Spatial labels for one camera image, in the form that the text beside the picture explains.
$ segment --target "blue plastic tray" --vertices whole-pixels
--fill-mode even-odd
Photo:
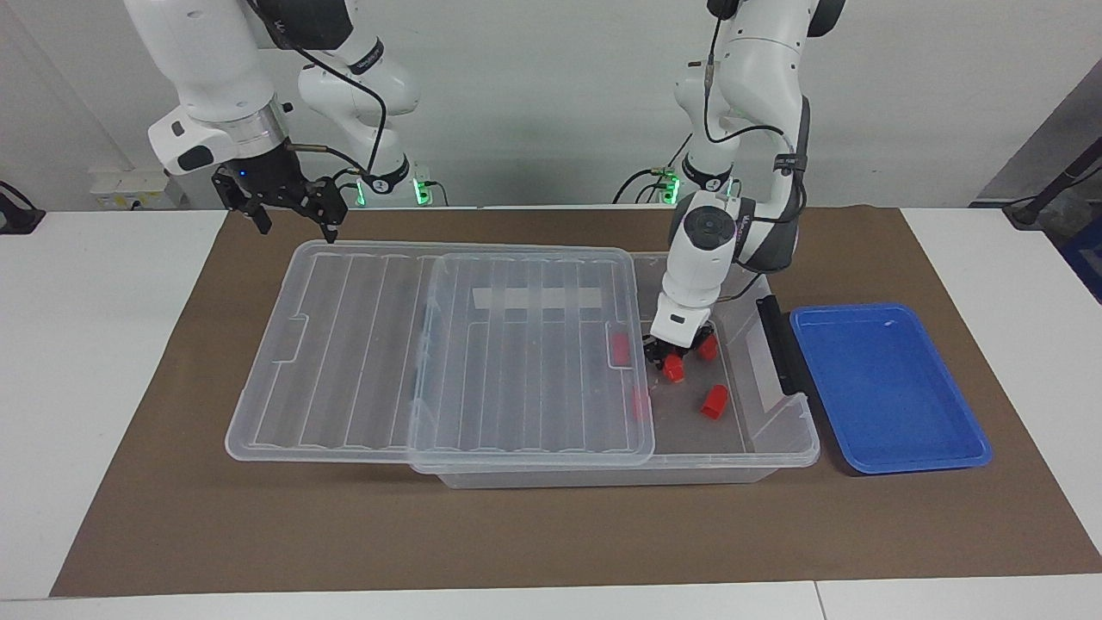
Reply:
[[[909,307],[800,307],[791,324],[854,469],[896,474],[991,461],[987,438]]]

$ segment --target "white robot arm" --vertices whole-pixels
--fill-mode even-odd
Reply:
[[[807,204],[803,170],[810,106],[800,91],[800,56],[808,36],[833,28],[844,0],[709,0],[707,4],[717,20],[714,58],[710,53],[706,63],[691,64],[674,90],[693,126],[682,170],[701,188],[674,210],[667,272],[650,331],[673,350],[693,346],[732,263],[769,273],[791,261],[797,218]],[[734,118],[752,124],[738,129]],[[739,135],[748,130],[767,130],[778,153],[764,202],[720,192],[731,177]],[[695,215],[701,210],[709,214],[706,218]],[[702,221],[710,227],[702,228]],[[723,230],[717,247],[713,229]]]
[[[317,221],[332,241],[347,205],[333,177],[303,176],[283,121],[290,108],[260,68],[246,12],[262,19],[277,45],[317,61],[300,74],[303,99],[345,131],[356,161],[366,164],[357,172],[375,192],[390,193],[409,174],[385,117],[412,111],[420,90],[383,53],[359,0],[126,0],[126,7],[180,97],[149,129],[158,159],[173,174],[219,164],[212,180],[226,208],[245,213],[261,232],[271,227],[264,207],[281,206]]]

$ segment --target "transparent plastic box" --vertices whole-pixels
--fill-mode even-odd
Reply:
[[[653,318],[665,253],[636,253],[635,269],[644,333]],[[749,274],[732,270],[724,294],[738,292]],[[453,489],[526,487],[602,487],[645,485],[717,485],[757,482],[778,469],[801,468],[819,459],[807,398],[785,395],[766,341],[757,300],[770,294],[765,278],[734,301],[716,304],[711,319],[720,357],[705,362],[690,353],[685,380],[670,384],[648,369],[655,418],[655,455],[628,468],[474,471],[469,468],[414,467],[434,474]],[[731,401],[719,421],[700,413],[704,395],[726,385]]]
[[[586,251],[599,255],[568,257]],[[663,271],[665,253],[628,259],[601,248],[304,243],[227,452],[239,460],[406,463],[453,488],[754,482],[813,464],[819,439],[807,400],[781,392],[757,313],[765,279],[716,305],[719,359],[690,355],[685,382],[671,385],[641,361],[638,342]],[[733,270],[724,291],[747,281]],[[568,292],[575,283],[576,295]],[[545,328],[539,353],[529,350],[529,316]],[[620,330],[626,357],[611,345]],[[442,344],[462,350],[463,363],[441,359]],[[493,356],[491,344],[508,351]],[[562,366],[539,382],[517,379],[544,353],[561,355]],[[699,410],[717,383],[732,396],[712,421]]]

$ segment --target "red block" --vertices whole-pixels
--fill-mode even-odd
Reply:
[[[681,357],[670,353],[662,360],[662,374],[673,383],[681,383],[685,379],[685,368],[681,362]]]
[[[709,336],[704,339],[704,342],[700,344],[696,348],[696,355],[704,359],[705,362],[711,362],[720,355],[720,339],[715,338],[715,335]]]
[[[714,385],[712,390],[709,391],[707,398],[704,399],[704,406],[700,409],[700,413],[705,416],[717,421],[720,416],[723,415],[723,411],[727,409],[727,389],[723,385]]]

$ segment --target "wall socket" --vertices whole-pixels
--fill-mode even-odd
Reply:
[[[187,195],[162,170],[93,171],[90,193],[101,208],[141,210],[187,208]]]

